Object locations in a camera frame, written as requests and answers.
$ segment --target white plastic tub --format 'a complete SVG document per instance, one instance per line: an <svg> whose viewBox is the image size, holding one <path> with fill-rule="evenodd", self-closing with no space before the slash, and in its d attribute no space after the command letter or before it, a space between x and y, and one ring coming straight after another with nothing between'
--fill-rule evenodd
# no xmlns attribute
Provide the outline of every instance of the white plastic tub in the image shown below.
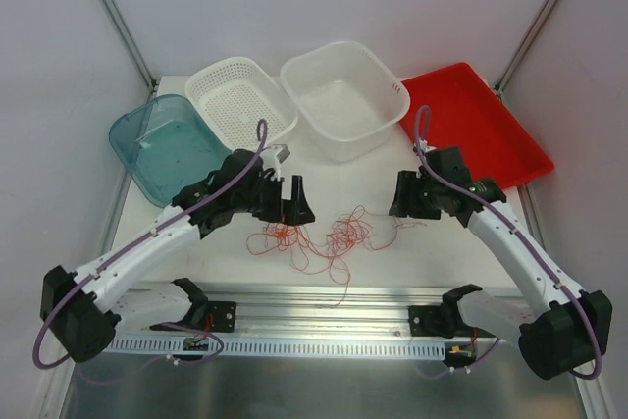
<svg viewBox="0 0 628 419"><path fill-rule="evenodd" d="M316 144L339 162L386 142L410 107L401 82L354 41L290 59L282 67L281 81Z"/></svg>

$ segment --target white panel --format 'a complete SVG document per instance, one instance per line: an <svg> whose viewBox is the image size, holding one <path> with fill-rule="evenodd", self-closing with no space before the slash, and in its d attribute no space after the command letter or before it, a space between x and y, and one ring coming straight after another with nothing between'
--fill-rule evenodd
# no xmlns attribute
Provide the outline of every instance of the white panel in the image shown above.
<svg viewBox="0 0 628 419"><path fill-rule="evenodd" d="M154 76L247 56L270 75L340 39L373 50L398 77L466 61L503 72L544 0L116 0Z"/></svg>
<svg viewBox="0 0 628 419"><path fill-rule="evenodd" d="M380 358L389 360L444 360L445 344L430 340L336 340L336 339L269 339L220 336L225 344L221 356L296 357L296 358ZM159 355L190 355L183 336L122 335L116 336L106 352ZM218 350L215 341L196 343L202 352Z"/></svg>
<svg viewBox="0 0 628 419"><path fill-rule="evenodd" d="M123 170L107 130L147 91L98 0L0 12L0 417L18 418L40 378L42 278L95 255Z"/></svg>
<svg viewBox="0 0 628 419"><path fill-rule="evenodd" d="M532 185L550 254L614 306L603 374L628 415L628 3L563 0L507 90L556 164Z"/></svg>

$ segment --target teal plastic container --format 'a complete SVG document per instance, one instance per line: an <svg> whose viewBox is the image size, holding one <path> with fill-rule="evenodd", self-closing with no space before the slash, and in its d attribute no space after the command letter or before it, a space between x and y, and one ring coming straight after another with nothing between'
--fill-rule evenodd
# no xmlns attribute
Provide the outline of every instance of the teal plastic container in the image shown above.
<svg viewBox="0 0 628 419"><path fill-rule="evenodd" d="M119 118L109 142L142 193L161 208L231 154L180 95L154 98Z"/></svg>

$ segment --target red wire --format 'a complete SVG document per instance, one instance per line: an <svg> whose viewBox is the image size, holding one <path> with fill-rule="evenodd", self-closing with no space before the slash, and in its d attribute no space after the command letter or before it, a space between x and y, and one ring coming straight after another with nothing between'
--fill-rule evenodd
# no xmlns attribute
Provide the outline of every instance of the red wire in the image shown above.
<svg viewBox="0 0 628 419"><path fill-rule="evenodd" d="M478 328L473 328L473 339L471 340L471 346L475 352L476 340L478 339Z"/></svg>
<svg viewBox="0 0 628 419"><path fill-rule="evenodd" d="M348 265L342 259L353 247L362 244L367 250L382 250L391 246L395 241L398 230L412 228L420 223L402 223L398 218L392 219L392 227L395 229L392 239L381 246L373 243L373 227L363 221L365 215L377 217L385 215L375 215L369 213L363 205L356 206L351 213L340 215L332 223L332 231L325 237L324 244L312 242L305 227L286 226L283 223L270 223L259 233L254 233L246 239L246 248L253 255L262 255L273 250L280 252L290 251L290 266L305 275L317 275L329 272L330 279L337 285L345 286L344 296L334 306L342 303L348 292L348 285L351 280L351 273ZM251 248L251 241L256 237L262 237L263 249L255 251ZM305 264L298 266L294 261L295 250L298 250L305 258ZM317 257L326 259L328 265L320 270L308 271L310 259L308 252ZM337 280L334 271L346 272L346 281Z"/></svg>
<svg viewBox="0 0 628 419"><path fill-rule="evenodd" d="M209 330L212 328L213 324L214 324L214 315L212 313L209 313L209 315L207 316L207 321L205 322L205 329L203 330L205 335L202 336L198 340L196 338L194 338L193 341L194 342L203 342L204 340L206 340L207 339L207 335L209 334Z"/></svg>

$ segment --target red plastic tray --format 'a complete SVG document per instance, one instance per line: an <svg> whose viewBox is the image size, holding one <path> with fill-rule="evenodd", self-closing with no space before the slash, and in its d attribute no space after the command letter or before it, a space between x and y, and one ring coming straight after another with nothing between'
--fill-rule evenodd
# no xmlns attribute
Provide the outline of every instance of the red plastic tray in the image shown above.
<svg viewBox="0 0 628 419"><path fill-rule="evenodd" d="M414 118L421 105L432 107L428 142L458 146L471 177L492 178L506 189L553 170L539 144L466 63L406 80L410 110L401 126L414 140Z"/></svg>

